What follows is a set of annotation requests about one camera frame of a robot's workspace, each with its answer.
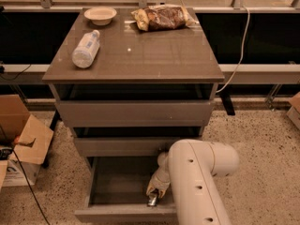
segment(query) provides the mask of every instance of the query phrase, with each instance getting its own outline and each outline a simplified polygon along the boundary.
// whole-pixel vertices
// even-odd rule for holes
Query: speckled floor
[[[53,114],[34,115],[49,123]],[[231,144],[240,156],[233,176],[215,179],[232,225],[300,224],[300,131],[286,110],[243,108],[236,116],[215,110],[203,139]],[[90,175],[62,122],[56,126],[49,161],[34,185],[41,207],[51,224],[81,224],[73,212],[83,208]],[[0,208],[0,224],[45,224],[28,187],[3,187]]]

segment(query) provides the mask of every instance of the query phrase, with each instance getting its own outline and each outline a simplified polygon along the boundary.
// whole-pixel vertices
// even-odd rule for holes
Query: box flap
[[[0,160],[0,191],[7,174],[8,161]]]
[[[293,96],[289,102],[300,113],[300,92]]]
[[[1,95],[0,125],[3,131],[0,129],[0,141],[6,142],[7,137],[12,142],[16,136],[19,136],[29,116],[29,111],[18,95]]]
[[[42,164],[47,155],[53,131],[41,123],[34,115],[30,115],[19,139],[19,143],[31,143],[32,147],[16,145],[15,152],[19,160]],[[14,154],[9,159],[17,160]]]

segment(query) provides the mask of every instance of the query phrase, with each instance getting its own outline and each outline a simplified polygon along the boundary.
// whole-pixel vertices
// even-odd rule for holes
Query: black cable
[[[21,164],[21,162],[20,162],[20,160],[19,160],[19,157],[18,157],[17,153],[15,152],[14,149],[12,149],[12,152],[13,152],[13,154],[16,156],[16,158],[17,158],[17,160],[18,160],[18,162],[19,162],[19,164],[20,164],[20,166],[21,166],[21,169],[22,169],[22,172],[24,173],[26,182],[27,182],[27,184],[28,184],[28,186],[29,186],[29,188],[30,188],[30,191],[31,191],[32,195],[34,196],[34,199],[35,199],[35,201],[36,201],[36,203],[37,203],[37,207],[38,207],[38,209],[39,209],[41,215],[44,217],[46,223],[47,223],[48,225],[50,225],[50,222],[48,221],[48,219],[46,218],[46,216],[45,216],[43,210],[42,210],[41,207],[40,207],[40,204],[39,204],[39,202],[38,202],[38,199],[37,199],[37,197],[36,197],[36,194],[35,194],[34,190],[31,188],[31,185],[30,185],[30,183],[29,183],[29,181],[28,181],[26,172],[25,172],[25,170],[24,170],[24,168],[23,168],[23,165]]]
[[[14,81],[16,80],[22,73],[24,73],[27,69],[29,69],[30,67],[32,66],[32,64],[30,64],[26,69],[24,69],[23,71],[19,72],[15,77],[11,78],[11,79],[7,79],[5,77],[3,77],[1,74],[0,74],[0,78],[6,80],[6,81]]]

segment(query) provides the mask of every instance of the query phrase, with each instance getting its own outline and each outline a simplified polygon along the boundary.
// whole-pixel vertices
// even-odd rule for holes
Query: desk
[[[117,9],[105,27],[81,13],[43,77],[91,166],[84,209],[75,212],[83,222],[176,219],[170,191],[156,208],[146,206],[147,184],[161,151],[201,138],[224,79],[198,23],[146,33],[130,11]],[[93,29],[100,50],[90,68],[78,68],[71,54]]]

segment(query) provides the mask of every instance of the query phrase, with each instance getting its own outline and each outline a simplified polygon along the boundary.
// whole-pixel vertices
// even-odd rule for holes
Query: drawer
[[[202,126],[213,101],[60,101],[56,108],[70,128]]]
[[[75,138],[83,157],[157,156],[181,138]]]
[[[145,195],[150,177],[157,169],[156,157],[95,157],[91,184],[84,208],[75,211],[81,222],[177,223],[172,192],[148,207]]]

